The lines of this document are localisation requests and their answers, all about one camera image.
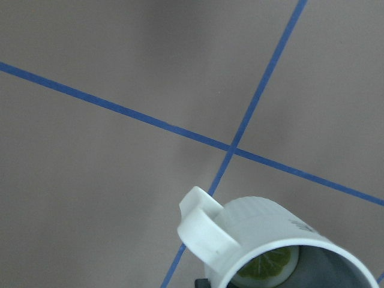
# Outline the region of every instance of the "lime slice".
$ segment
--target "lime slice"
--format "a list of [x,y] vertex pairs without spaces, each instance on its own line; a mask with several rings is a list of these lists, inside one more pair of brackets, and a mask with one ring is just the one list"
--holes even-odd
[[299,247],[267,251],[245,264],[231,282],[239,288],[272,288],[286,281],[295,270]]

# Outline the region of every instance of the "blue tape line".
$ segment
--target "blue tape line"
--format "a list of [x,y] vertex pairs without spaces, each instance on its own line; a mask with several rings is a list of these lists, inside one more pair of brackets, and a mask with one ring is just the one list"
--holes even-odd
[[[283,52],[284,50],[284,47],[286,46],[287,44],[287,41],[289,39],[289,36],[291,35],[294,27],[295,27],[295,24],[297,23],[298,19],[299,19],[299,16],[301,14],[301,12],[303,11],[304,7],[305,7],[305,4],[307,3],[307,0],[300,0],[298,2],[298,4],[296,5],[295,7],[295,10],[293,11],[292,13],[292,16],[291,18],[289,19],[289,22],[277,44],[277,47],[275,49],[275,52],[273,53],[272,55],[272,58],[271,60],[269,61],[269,64],[263,74],[263,77],[256,89],[256,92],[254,93],[253,95],[253,98],[251,100],[251,103],[250,105],[248,106],[248,109],[240,123],[240,126],[232,140],[232,143],[226,153],[226,156],[224,157],[224,160],[222,162],[222,164],[220,165],[220,168],[211,184],[211,187],[209,188],[208,190],[208,194],[213,196],[219,183],[220,183],[220,180],[221,180],[221,177],[224,175],[228,165],[229,165],[229,162],[231,161],[236,149],[237,149],[237,146],[239,145],[239,142],[241,140],[241,137],[243,136],[244,134],[244,131],[245,129],[247,128],[247,125],[252,117],[252,114],[253,112],[255,111],[256,107],[257,107],[257,104],[259,103],[259,100],[260,100],[260,97],[261,95],[263,94],[263,91],[265,89],[265,86],[268,84],[268,81],[269,79],[271,78],[271,75],[277,65],[277,62],[281,56],[281,53]],[[182,256],[182,253],[178,253],[174,259],[174,263],[175,262],[179,262],[180,261],[180,258]],[[165,284],[165,279],[163,281],[163,284],[161,285],[161,288],[166,288],[167,285],[168,285],[168,282],[170,281],[173,273],[175,272],[177,268],[177,264],[176,265],[171,265],[171,267],[169,268],[168,270],[168,273],[167,273],[167,283]]]
[[309,174],[309,173],[307,173],[307,172],[298,170],[298,169],[296,169],[296,168],[292,168],[292,167],[289,167],[289,166],[287,166],[287,165],[281,164],[281,163],[279,163],[279,162],[276,162],[276,161],[273,161],[273,160],[264,158],[264,157],[262,157],[262,156],[259,156],[259,155],[250,153],[250,152],[248,152],[248,151],[241,150],[241,149],[237,149],[237,150],[235,151],[235,154],[238,155],[238,156],[247,158],[247,159],[249,159],[249,160],[253,160],[253,161],[256,161],[256,162],[258,162],[258,163],[262,163],[262,164],[264,164],[264,165],[273,167],[273,168],[275,168],[275,169],[278,169],[278,170],[281,170],[281,171],[285,171],[285,172],[290,173],[290,174],[293,174],[293,175],[295,175],[295,176],[298,176],[298,177],[301,177],[301,178],[304,178],[304,179],[313,181],[313,182],[315,182],[315,183],[318,183],[318,184],[327,186],[327,187],[329,187],[329,188],[333,188],[333,189],[335,189],[335,190],[338,190],[338,191],[347,193],[347,194],[349,194],[349,195],[353,195],[353,196],[355,196],[355,197],[364,199],[364,200],[366,200],[366,201],[369,201],[369,202],[372,202],[372,203],[375,203],[375,204],[379,204],[379,205],[381,205],[381,206],[384,206],[384,200],[383,200],[383,199],[376,198],[376,197],[374,197],[374,196],[371,196],[371,195],[365,194],[365,193],[363,193],[363,192],[360,192],[360,191],[357,191],[357,190],[348,188],[348,187],[346,187],[346,186],[337,184],[337,183],[335,183],[335,182],[326,180],[326,179],[324,179],[324,178],[321,178],[321,177],[318,177],[318,176]]
[[169,284],[169,281],[170,279],[172,278],[173,276],[173,273],[174,271],[176,270],[176,267],[179,265],[179,262],[180,262],[180,259],[181,259],[181,256],[182,254],[184,253],[185,251],[185,248],[186,246],[183,244],[181,244],[180,248],[179,248],[179,251],[177,252],[169,270],[168,270],[168,273],[167,275],[165,276],[164,280],[163,280],[163,283],[161,284],[160,288],[166,288]]
[[[182,135],[182,136],[185,136],[185,137],[188,137],[188,138],[191,138],[193,140],[196,140],[196,141],[199,141],[199,142],[202,142],[204,144],[207,144],[209,146],[212,146],[212,147],[215,147],[215,148],[218,148],[220,150],[224,150],[224,151],[228,151],[229,148],[230,148],[230,145],[228,144],[225,144],[223,142],[219,142],[217,140],[214,140],[214,139],[211,139],[211,138],[208,138],[206,136],[203,136],[203,135],[200,135],[200,134],[197,134],[197,133],[194,133],[192,131],[189,131],[189,130],[186,130],[184,128],[180,128],[180,127],[177,127],[177,126],[172,126],[164,121],[161,121],[159,119],[156,119],[156,118],[153,118],[153,117],[150,117],[148,115],[145,115],[145,114],[142,114],[140,112],[137,112],[137,111],[134,111],[132,109],[129,109],[129,108],[126,108],[126,107],[123,107],[123,106],[120,106],[120,105],[117,105],[115,103],[112,103],[112,102],[108,102],[106,100],[103,100],[101,98],[98,98],[96,96],[93,96],[91,94],[87,94],[87,93],[84,93],[82,91],[79,91],[79,90],[76,90],[74,88],[70,88],[70,87],[67,87],[63,84],[60,84],[60,83],[57,83],[57,82],[54,82],[54,81],[51,81],[49,79],[45,79],[41,76],[37,76],[35,74],[32,74],[30,72],[27,72],[27,71],[24,71],[24,70],[21,70],[21,69],[18,69],[16,67],[13,67],[13,66],[10,66],[8,64],[5,64],[5,63],[2,63],[0,62],[0,71],[3,71],[3,72],[6,72],[6,73],[9,73],[9,74],[12,74],[14,76],[17,76],[17,77],[20,77],[20,78],[23,78],[25,80],[28,80],[28,81],[31,81],[31,82],[34,82],[36,84],[39,84],[39,85],[43,85],[47,88],[50,88],[50,89],[54,89],[56,91],[59,91],[59,92],[63,92],[65,93],[62,88],[65,88],[65,89],[70,89],[70,91],[75,91],[77,94],[79,95],[87,95],[88,97],[91,97],[91,99],[95,100],[95,101],[98,101],[98,102],[104,102],[104,103],[109,103],[111,105],[111,107],[106,107],[107,109],[109,110],[112,110],[114,112],[118,112],[120,114],[123,114],[123,115],[126,115],[126,116],[129,116],[129,117],[132,117],[134,119],[137,119],[139,121],[143,121],[143,122],[146,122],[146,123],[150,123],[151,125],[154,125],[158,128],[162,128],[162,129],[165,129],[167,131],[170,131],[170,132],[173,132],[173,133],[176,133],[178,135]],[[74,96],[76,98],[80,98],[80,97],[77,97],[75,95],[72,95],[70,94],[70,91],[66,94],[70,95],[70,96]],[[99,105],[101,107],[104,107],[102,104],[100,103],[95,103],[95,102],[92,102],[92,101],[88,101],[92,104],[96,104],[96,105]],[[300,171],[298,169],[295,169],[295,168],[292,168],[292,167],[289,167],[289,166],[286,166],[286,165],[283,165],[283,164],[280,164],[278,162],[275,162],[275,161],[272,161],[272,160],[269,160],[267,158],[263,158],[261,156],[258,156],[256,154],[252,154],[250,152],[247,152],[247,151],[244,151],[244,150],[241,150],[241,149],[236,149],[235,150],[235,153],[236,155],[240,156],[240,157],[244,157],[244,158],[247,158],[249,160],[252,160],[252,161],[255,161],[255,162],[258,162],[258,163],[261,163],[261,164],[265,164],[265,165],[268,165],[268,166],[271,166],[271,167],[274,167],[276,169],[279,169],[279,170],[282,170],[282,171],[285,171],[285,172],[288,172],[288,173],[291,173],[293,175],[296,175],[298,177],[302,177],[302,178],[305,178],[307,180],[310,180],[310,181],[314,181],[318,184],[322,184],[322,185],[325,185],[327,187],[330,187],[330,188],[333,188],[335,190],[338,190],[338,191],[342,191],[342,192],[351,192],[351,193],[348,193],[348,194],[351,194],[353,196],[356,196],[356,197],[359,197],[359,195],[363,195],[364,197],[360,197],[362,199],[365,199],[365,200],[368,200],[370,201],[369,199],[371,199],[373,203],[376,203],[376,204],[379,204],[379,205],[383,205],[383,202],[384,200],[382,199],[378,199],[378,198],[375,198],[373,196],[370,196],[370,195],[367,195],[365,193],[362,193],[362,192],[359,192],[359,191],[356,191],[356,190],[353,190],[351,188],[347,188],[345,186],[342,186],[340,184],[336,184],[336,183],[333,183],[331,181],[328,181],[328,180],[325,180],[325,179],[322,179],[320,177],[316,177],[314,175],[311,175],[309,173],[306,173],[306,172],[303,172],[303,171]],[[225,167],[227,166],[228,162],[229,162],[229,158],[225,158],[223,163],[222,163],[222,166]],[[218,185],[220,181],[220,178],[219,177],[216,177],[214,179],[214,181],[212,182],[212,189],[211,189],[211,192],[214,191]]]
[[187,137],[187,138],[193,139],[195,141],[207,144],[209,146],[218,148],[220,150],[227,151],[229,149],[229,145],[225,144],[223,142],[214,140],[212,138],[208,138],[206,136],[203,136],[201,134],[197,134],[195,132],[189,131],[187,129],[184,129],[184,128],[181,128],[178,126],[168,124],[167,122],[164,122],[164,121],[159,120],[157,118],[148,116],[146,114],[143,114],[143,113],[140,113],[138,111],[126,108],[124,106],[115,104],[113,102],[104,100],[102,98],[93,96],[89,93],[85,93],[85,92],[82,92],[80,90],[71,88],[69,86],[65,86],[65,85],[60,84],[58,82],[49,80],[47,78],[38,76],[36,74],[27,72],[27,71],[22,70],[22,69],[16,68],[16,67],[8,65],[6,63],[0,62],[0,71],[6,72],[8,74],[17,76],[19,78],[28,80],[28,81],[36,83],[36,84],[39,84],[41,86],[45,86],[47,88],[56,90],[58,92],[65,93],[69,96],[72,96],[72,97],[81,99],[83,101],[95,104],[97,106],[109,109],[109,110],[117,112],[119,114],[129,116],[129,117],[134,118],[136,120],[151,124],[153,126],[162,128],[164,130],[173,132],[175,134],[182,135],[184,137]]
[[376,281],[378,284],[380,284],[380,282],[383,281],[383,279],[384,279],[384,272],[378,277]]

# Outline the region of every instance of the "gray floor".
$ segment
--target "gray floor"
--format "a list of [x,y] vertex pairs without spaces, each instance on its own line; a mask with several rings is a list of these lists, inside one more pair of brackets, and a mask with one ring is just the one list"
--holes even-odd
[[[2,1],[0,61],[230,144],[295,5]],[[309,1],[239,148],[384,199],[383,15]],[[7,73],[0,98],[0,286],[159,287],[225,151]],[[382,205],[234,156],[215,198],[247,195],[384,271]],[[199,277],[186,251],[168,287]]]

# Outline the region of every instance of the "white mug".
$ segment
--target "white mug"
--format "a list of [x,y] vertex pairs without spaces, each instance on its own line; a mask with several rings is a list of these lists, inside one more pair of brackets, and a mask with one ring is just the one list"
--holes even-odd
[[181,201],[180,210],[178,234],[205,263],[212,288],[239,285],[236,273],[244,265],[280,247],[299,247],[293,253],[296,259],[279,283],[264,287],[379,288],[360,260],[271,200],[244,197],[222,207],[194,187]]

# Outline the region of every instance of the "gray tile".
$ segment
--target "gray tile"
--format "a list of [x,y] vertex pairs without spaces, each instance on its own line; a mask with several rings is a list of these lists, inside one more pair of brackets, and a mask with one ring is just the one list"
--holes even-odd
[[384,199],[384,4],[310,1],[240,148]]
[[0,75],[2,287],[156,287],[224,152]]
[[10,65],[229,143],[294,4],[6,1],[0,50]]

